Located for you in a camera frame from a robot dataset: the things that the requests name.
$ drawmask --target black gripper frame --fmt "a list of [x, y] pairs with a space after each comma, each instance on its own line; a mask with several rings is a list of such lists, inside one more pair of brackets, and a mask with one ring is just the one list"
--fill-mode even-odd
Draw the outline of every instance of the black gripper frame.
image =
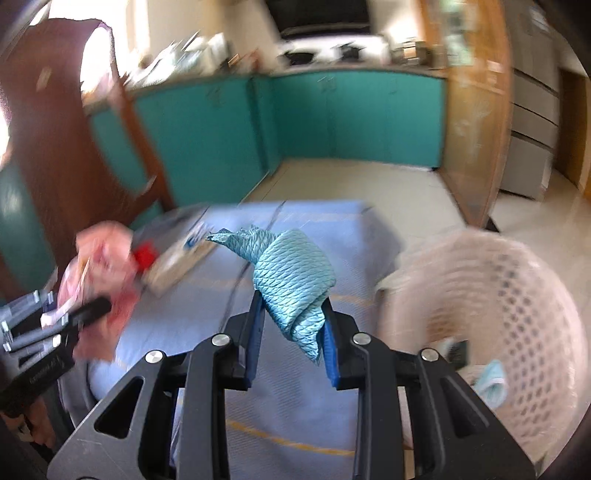
[[[224, 390], [246, 391], [256, 375], [265, 307], [249, 312], [191, 352], [152, 351], [90, 412], [51, 461], [50, 480], [229, 479]], [[174, 410], [185, 388], [176, 469]]]
[[405, 478], [398, 387], [408, 400], [416, 479], [535, 478], [519, 444], [441, 355], [429, 361], [429, 349], [390, 350], [355, 336], [353, 317], [334, 312], [328, 299], [322, 309], [327, 375], [337, 390], [359, 389], [354, 480]]
[[[359, 390], [354, 480], [404, 479], [398, 387], [408, 398], [416, 478], [535, 478], [516, 441], [441, 356], [392, 351], [371, 335], [356, 336], [353, 317], [334, 312], [329, 300], [322, 308], [327, 375], [337, 390]], [[218, 334], [192, 352], [148, 353], [57, 453], [49, 480], [229, 479], [224, 389], [250, 387], [263, 319], [264, 302], [255, 292], [250, 311], [228, 320], [227, 343]], [[171, 437], [183, 387], [175, 470]]]
[[17, 321], [2, 325], [1, 367], [8, 382], [0, 391], [0, 411], [9, 417], [24, 413], [37, 397], [74, 366], [72, 352], [78, 343], [79, 330], [111, 311], [111, 302], [98, 297], [66, 313], [48, 328], [36, 328], [22, 335], [15, 331], [32, 316], [41, 316], [41, 304]]

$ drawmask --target mattress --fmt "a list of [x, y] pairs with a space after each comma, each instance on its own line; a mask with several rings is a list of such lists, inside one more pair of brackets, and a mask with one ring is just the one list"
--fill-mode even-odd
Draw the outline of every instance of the mattress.
[[[376, 332], [376, 284], [394, 271], [400, 243], [371, 207], [351, 201], [197, 205], [153, 220], [136, 232], [134, 243], [150, 240], [164, 251], [198, 219], [213, 231], [250, 225], [273, 232], [301, 229], [335, 269], [333, 308], [352, 315], [360, 330]], [[79, 362], [60, 380], [62, 402], [74, 423], [80, 423], [146, 352], [160, 349], [174, 355], [192, 350], [223, 330], [229, 316], [248, 311], [253, 291], [252, 266], [224, 247], [215, 248], [161, 298], [145, 290], [121, 336], [115, 361]], [[183, 406], [184, 398], [179, 398]], [[335, 391], [323, 362], [317, 366], [308, 360], [267, 315], [252, 388], [226, 392], [232, 478], [349, 478], [356, 419], [357, 392]]]

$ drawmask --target white floor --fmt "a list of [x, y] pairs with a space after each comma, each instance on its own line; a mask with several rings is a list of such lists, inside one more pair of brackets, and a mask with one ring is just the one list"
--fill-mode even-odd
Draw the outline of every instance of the white floor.
[[[429, 237], [465, 227], [455, 202], [436, 173], [388, 164], [286, 161], [248, 200], [339, 198], [360, 199], [374, 205], [402, 239], [406, 252], [419, 248]], [[543, 202], [501, 193], [492, 218], [503, 236], [527, 244], [557, 272], [571, 292], [590, 338], [591, 203], [554, 172]], [[591, 381], [571, 432], [590, 398]]]
[[292, 160], [248, 197], [257, 200], [359, 199], [374, 205], [406, 249], [464, 228], [439, 175], [428, 170], [349, 160]]

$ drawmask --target range hood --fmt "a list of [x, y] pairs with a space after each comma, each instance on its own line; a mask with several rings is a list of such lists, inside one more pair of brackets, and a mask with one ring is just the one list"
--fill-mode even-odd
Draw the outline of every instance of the range hood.
[[266, 0], [281, 38], [369, 34], [366, 0]]

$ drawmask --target teal cabinet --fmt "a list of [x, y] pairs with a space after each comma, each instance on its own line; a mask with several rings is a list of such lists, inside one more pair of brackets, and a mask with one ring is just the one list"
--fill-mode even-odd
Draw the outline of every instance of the teal cabinet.
[[303, 73], [273, 79], [275, 123], [283, 158], [331, 155], [326, 78], [323, 73]]
[[271, 79], [257, 76], [252, 79], [252, 123], [260, 144], [261, 163], [269, 173], [273, 173], [281, 163], [277, 124], [273, 109], [273, 91]]
[[[248, 100], [248, 79], [179, 85], [135, 102], [180, 205], [239, 202], [263, 178]], [[123, 184], [146, 181], [111, 111], [92, 116], [95, 140]]]
[[444, 81], [392, 75], [387, 101], [388, 158], [392, 163], [438, 167], [444, 125]]
[[282, 157], [441, 162], [444, 82], [414, 74], [328, 71], [273, 79]]
[[332, 156], [389, 161], [384, 100], [391, 76], [381, 72], [336, 72], [328, 78]]
[[33, 291], [49, 279], [55, 263], [18, 163], [12, 160], [0, 170], [0, 251], [21, 287]]
[[180, 205], [240, 202], [264, 176], [246, 82], [229, 79], [154, 95], [165, 119], [155, 141]]

